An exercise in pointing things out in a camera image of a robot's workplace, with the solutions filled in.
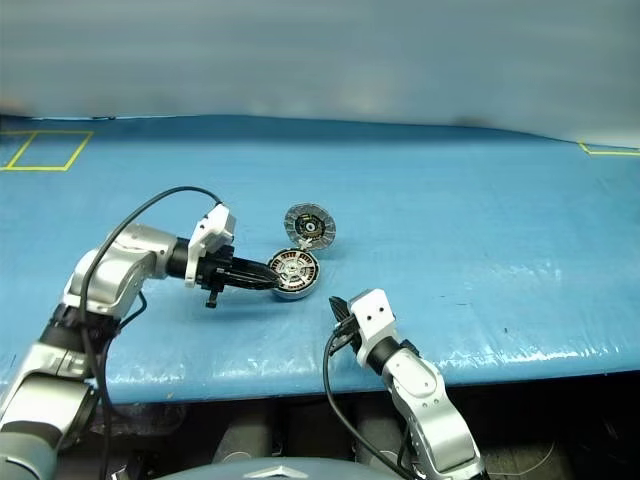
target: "yellow tape line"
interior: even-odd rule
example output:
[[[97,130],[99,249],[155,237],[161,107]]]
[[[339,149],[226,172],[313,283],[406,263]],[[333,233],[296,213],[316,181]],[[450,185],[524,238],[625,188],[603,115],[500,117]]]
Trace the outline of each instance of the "yellow tape line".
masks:
[[[21,167],[18,165],[17,167],[11,168],[2,168],[0,170],[8,170],[11,172],[66,172],[67,169],[64,167],[46,167],[41,165],[25,165]]]
[[[640,150],[591,150],[583,142],[578,142],[580,148],[589,155],[618,155],[626,157],[640,157]]]
[[[30,135],[32,133],[60,133],[62,135],[88,135],[94,133],[93,130],[6,130],[0,132],[0,135]]]
[[[71,158],[69,158],[67,163],[64,164],[64,167],[62,167],[65,172],[69,170],[71,165],[73,165],[73,162],[76,161],[76,158],[78,158],[78,155],[80,155],[80,152],[84,150],[84,147],[87,146],[87,143],[89,143],[89,140],[91,140],[91,137],[93,137],[93,132],[87,133],[87,137],[82,141],[82,143],[78,146],[78,148],[76,148],[75,152],[73,152],[73,154],[71,155]]]
[[[38,135],[38,132],[33,132],[29,138],[27,139],[26,142],[24,142],[22,144],[22,146],[20,147],[20,149],[13,155],[13,157],[11,157],[11,160],[9,160],[9,163],[7,163],[7,166],[4,167],[3,170],[10,170],[11,167],[13,167],[13,164],[16,163],[18,161],[18,159],[22,156],[22,154],[24,153],[24,151],[29,147],[29,145],[31,145],[31,142],[33,142],[33,139],[36,138],[36,136]]]

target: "dark floor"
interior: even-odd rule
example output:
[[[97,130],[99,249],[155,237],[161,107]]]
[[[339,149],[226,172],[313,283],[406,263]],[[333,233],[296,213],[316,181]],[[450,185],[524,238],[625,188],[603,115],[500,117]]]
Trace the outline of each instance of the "dark floor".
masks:
[[[633,391],[639,379],[638,374],[624,374],[457,388],[449,393],[494,480],[634,478],[631,460],[640,451],[640,417]],[[348,395],[340,401],[354,421],[362,405],[392,411],[384,392]],[[144,459],[146,472],[140,478],[156,478],[211,463],[230,419],[265,405],[273,425],[272,454],[354,458],[354,442],[324,398],[305,397],[137,407],[133,428],[143,435],[115,438],[111,468],[137,456]],[[115,428],[132,427],[129,421],[118,421]],[[57,478],[95,478],[101,440],[91,433],[65,452]]]

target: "yellow square marking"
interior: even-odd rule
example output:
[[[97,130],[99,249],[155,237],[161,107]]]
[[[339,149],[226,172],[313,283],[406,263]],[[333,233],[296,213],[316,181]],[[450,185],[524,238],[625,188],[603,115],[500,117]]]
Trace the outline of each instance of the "yellow square marking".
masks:
[[[13,155],[13,157],[11,157],[11,160],[9,160],[9,163],[7,163],[7,165],[4,167],[0,167],[0,171],[5,170],[5,171],[12,171],[12,172],[66,172],[67,170],[69,170],[69,168],[71,168],[71,165],[73,165],[73,162],[76,161],[76,158],[78,158],[78,155],[80,155],[80,152],[84,150],[84,147],[87,146],[87,143],[89,143],[89,140],[91,140],[91,137],[93,137],[94,133],[95,132],[89,131],[89,130],[13,130],[13,131],[0,132],[1,135],[29,135],[29,138],[27,138],[27,140],[22,144],[22,146]],[[24,165],[24,166],[16,165],[16,162],[20,160],[20,157],[22,157],[25,150],[29,148],[29,145],[31,145],[33,140],[38,135],[41,135],[41,134],[42,135],[46,135],[46,134],[84,135],[85,137],[80,143],[80,145],[78,146],[78,148],[74,150],[74,152],[71,154],[71,156],[69,157],[69,159],[66,161],[64,165],[57,165],[57,166],[51,166],[51,167],[47,167],[44,165],[37,165],[37,166],[36,165]]]
[[[625,157],[640,157],[640,149],[629,148],[627,150],[592,150],[584,142],[578,142],[580,148],[588,155],[618,155]]]

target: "robotic arm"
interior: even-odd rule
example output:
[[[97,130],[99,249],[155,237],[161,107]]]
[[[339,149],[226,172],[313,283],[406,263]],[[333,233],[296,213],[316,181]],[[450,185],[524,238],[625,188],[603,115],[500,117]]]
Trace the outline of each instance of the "robotic arm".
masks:
[[[98,402],[82,330],[102,352],[147,278],[182,278],[210,290],[215,307],[225,285],[270,289],[278,277],[267,265],[233,256],[235,218],[219,203],[196,225],[190,240],[144,225],[129,225],[106,250],[91,276],[85,324],[80,292],[98,249],[88,252],[67,282],[61,303],[35,342],[0,403],[0,478],[52,478],[56,452],[88,426]]]
[[[488,478],[469,427],[447,397],[442,375],[410,342],[399,341],[395,315],[384,291],[367,290],[353,298],[347,316],[337,310],[334,308],[340,321],[337,331],[343,344],[348,339],[360,366],[369,366],[381,375],[395,407],[407,421],[426,478]]]

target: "blue mat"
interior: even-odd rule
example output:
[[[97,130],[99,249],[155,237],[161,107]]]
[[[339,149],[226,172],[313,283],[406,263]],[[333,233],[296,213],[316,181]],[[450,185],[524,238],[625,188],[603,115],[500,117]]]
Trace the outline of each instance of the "blue mat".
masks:
[[[179,184],[230,206],[239,256],[266,261],[290,246],[282,220],[300,202],[331,212],[336,241],[317,255],[318,289],[295,303],[228,288],[210,310],[207,292],[148,281],[149,309],[112,347],[117,402],[319,392],[327,297],[372,287],[450,384],[640,366],[640,157],[629,152],[492,130],[244,117],[11,120],[0,142],[1,384],[81,255]],[[188,237],[209,208],[182,194],[141,222]],[[332,368],[336,390],[381,388],[350,351]]]

